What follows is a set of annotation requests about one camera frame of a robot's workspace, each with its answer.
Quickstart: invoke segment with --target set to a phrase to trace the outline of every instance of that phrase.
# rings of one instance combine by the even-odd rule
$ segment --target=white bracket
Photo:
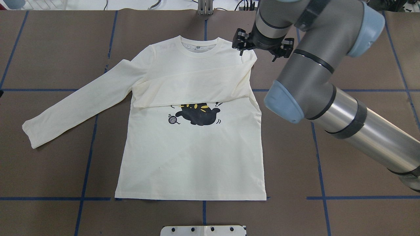
[[[213,0],[198,0],[198,14],[212,15],[213,14]]]
[[[165,226],[160,236],[247,236],[246,226]]]

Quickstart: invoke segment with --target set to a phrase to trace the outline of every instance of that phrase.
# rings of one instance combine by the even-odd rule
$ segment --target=white long-sleeve shirt
[[[132,91],[117,198],[266,200],[261,111],[239,56],[221,38],[181,36],[149,45],[26,121],[32,148]]]

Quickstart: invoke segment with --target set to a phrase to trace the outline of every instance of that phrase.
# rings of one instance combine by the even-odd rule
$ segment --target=blue joint cap
[[[370,46],[378,39],[383,27],[385,19],[381,14],[370,8],[365,2],[363,3],[363,20],[360,27],[359,36],[353,48],[347,54],[351,57],[358,57],[365,53]]]
[[[289,91],[277,80],[273,82],[267,96],[265,106],[283,119],[294,124],[299,123],[305,116]]]

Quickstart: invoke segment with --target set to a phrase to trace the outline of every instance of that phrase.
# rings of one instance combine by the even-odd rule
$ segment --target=folded sleeve
[[[122,101],[132,85],[144,79],[154,60],[148,46],[132,61],[122,60],[107,73],[75,91],[37,117],[25,121],[23,131],[37,148],[101,111]]]

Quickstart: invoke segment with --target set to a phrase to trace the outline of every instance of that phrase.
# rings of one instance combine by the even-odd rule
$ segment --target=gray robotic arm
[[[328,82],[344,56],[359,56],[375,42],[384,23],[358,0],[263,0],[252,31],[238,29],[232,47],[290,56],[265,105],[292,123],[321,125],[420,192],[420,142]],[[291,54],[293,39],[285,35],[292,25],[306,34]]]

